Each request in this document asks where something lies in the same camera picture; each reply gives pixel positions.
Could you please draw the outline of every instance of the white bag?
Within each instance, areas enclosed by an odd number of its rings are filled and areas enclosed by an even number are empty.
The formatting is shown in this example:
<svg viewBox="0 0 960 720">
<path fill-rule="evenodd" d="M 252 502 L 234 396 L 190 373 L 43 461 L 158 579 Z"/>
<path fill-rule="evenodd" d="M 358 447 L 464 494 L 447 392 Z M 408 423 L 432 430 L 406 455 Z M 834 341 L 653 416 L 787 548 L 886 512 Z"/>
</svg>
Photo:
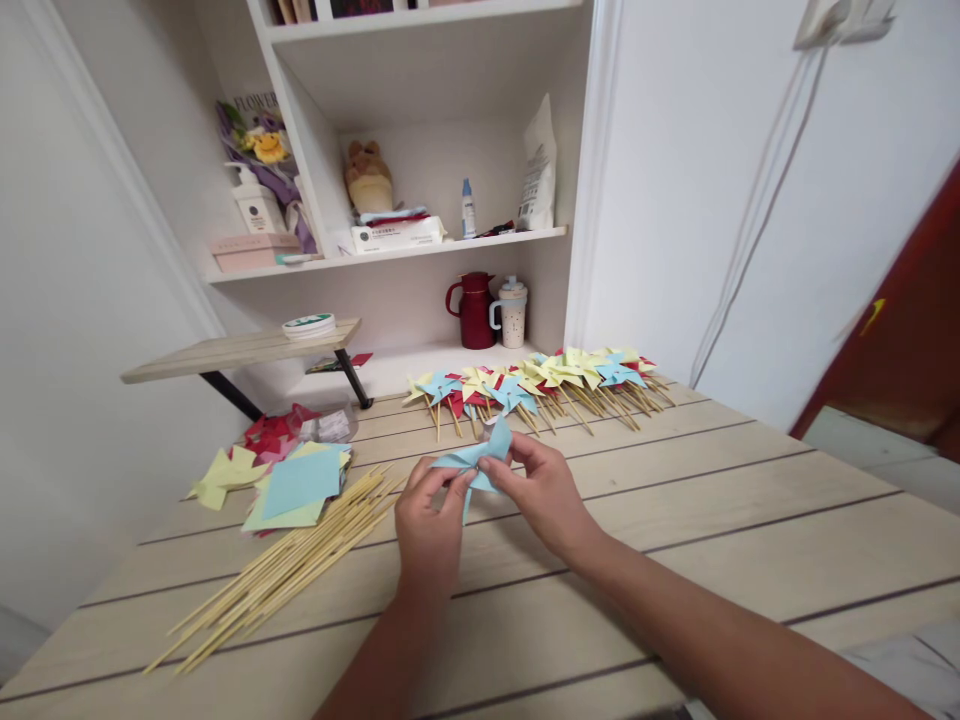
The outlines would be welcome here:
<svg viewBox="0 0 960 720">
<path fill-rule="evenodd" d="M 527 155 L 527 176 L 520 200 L 519 230 L 547 230 L 553 227 L 553 198 L 557 189 L 557 141 L 553 137 L 550 95 L 543 96 L 540 109 L 523 133 Z"/>
</svg>

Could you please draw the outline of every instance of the hand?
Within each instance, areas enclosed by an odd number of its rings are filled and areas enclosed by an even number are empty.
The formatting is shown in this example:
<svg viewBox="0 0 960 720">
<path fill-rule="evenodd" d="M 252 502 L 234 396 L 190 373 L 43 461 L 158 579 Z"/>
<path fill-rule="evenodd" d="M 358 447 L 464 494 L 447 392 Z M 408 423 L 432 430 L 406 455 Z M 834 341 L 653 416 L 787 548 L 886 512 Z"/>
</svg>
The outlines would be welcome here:
<svg viewBox="0 0 960 720">
<path fill-rule="evenodd" d="M 431 468 L 435 460 L 420 458 L 394 508 L 400 544 L 397 595 L 413 596 L 417 601 L 446 601 L 457 589 L 463 505 L 477 476 L 476 470 L 458 476 L 457 468 Z M 433 496 L 448 482 L 443 507 L 435 510 Z"/>
<path fill-rule="evenodd" d="M 572 564 L 579 551 L 594 547 L 606 534 L 580 499 L 563 453 L 516 432 L 510 447 L 526 467 L 526 477 L 494 457 L 481 458 L 480 469 L 517 504 L 543 544 Z"/>
</svg>

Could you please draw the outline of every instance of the red kettle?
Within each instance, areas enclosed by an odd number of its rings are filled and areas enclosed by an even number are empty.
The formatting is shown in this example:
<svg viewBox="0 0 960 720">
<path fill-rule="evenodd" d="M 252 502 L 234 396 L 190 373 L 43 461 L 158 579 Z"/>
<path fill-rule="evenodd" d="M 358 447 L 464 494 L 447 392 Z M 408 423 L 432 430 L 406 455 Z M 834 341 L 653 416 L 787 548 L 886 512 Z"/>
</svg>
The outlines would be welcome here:
<svg viewBox="0 0 960 720">
<path fill-rule="evenodd" d="M 496 342 L 488 317 L 493 295 L 487 286 L 493 278 L 487 273 L 466 273 L 460 276 L 460 282 L 447 290 L 447 312 L 460 318 L 460 343 L 468 350 L 486 350 Z M 463 296 L 460 298 L 460 311 L 454 312 L 450 309 L 450 299 L 458 287 L 463 288 Z"/>
</svg>

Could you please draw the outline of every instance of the wall outlet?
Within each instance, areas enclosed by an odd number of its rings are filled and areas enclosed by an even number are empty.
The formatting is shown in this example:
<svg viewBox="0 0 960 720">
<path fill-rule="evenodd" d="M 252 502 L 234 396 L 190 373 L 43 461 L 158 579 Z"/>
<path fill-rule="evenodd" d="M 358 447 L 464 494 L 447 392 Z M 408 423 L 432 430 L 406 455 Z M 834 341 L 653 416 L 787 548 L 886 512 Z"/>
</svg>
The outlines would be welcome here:
<svg viewBox="0 0 960 720">
<path fill-rule="evenodd" d="M 879 40 L 893 24 L 890 13 L 894 0 L 809 0 L 793 43 L 794 50 L 808 50 L 834 42 L 841 45 Z M 825 33 L 824 20 L 833 10 L 842 18 L 833 33 Z"/>
</svg>

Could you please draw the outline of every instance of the forearm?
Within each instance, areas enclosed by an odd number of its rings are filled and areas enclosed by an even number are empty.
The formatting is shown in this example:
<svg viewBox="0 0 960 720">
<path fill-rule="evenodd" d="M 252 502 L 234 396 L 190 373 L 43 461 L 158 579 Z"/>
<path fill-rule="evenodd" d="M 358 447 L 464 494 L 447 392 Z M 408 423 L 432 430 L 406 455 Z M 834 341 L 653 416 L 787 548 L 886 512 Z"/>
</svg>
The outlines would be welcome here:
<svg viewBox="0 0 960 720">
<path fill-rule="evenodd" d="M 404 717 L 446 605 L 442 597 L 401 584 L 314 720 Z"/>
<path fill-rule="evenodd" d="M 925 717 L 798 633 L 603 536 L 567 558 L 718 717 Z"/>
</svg>

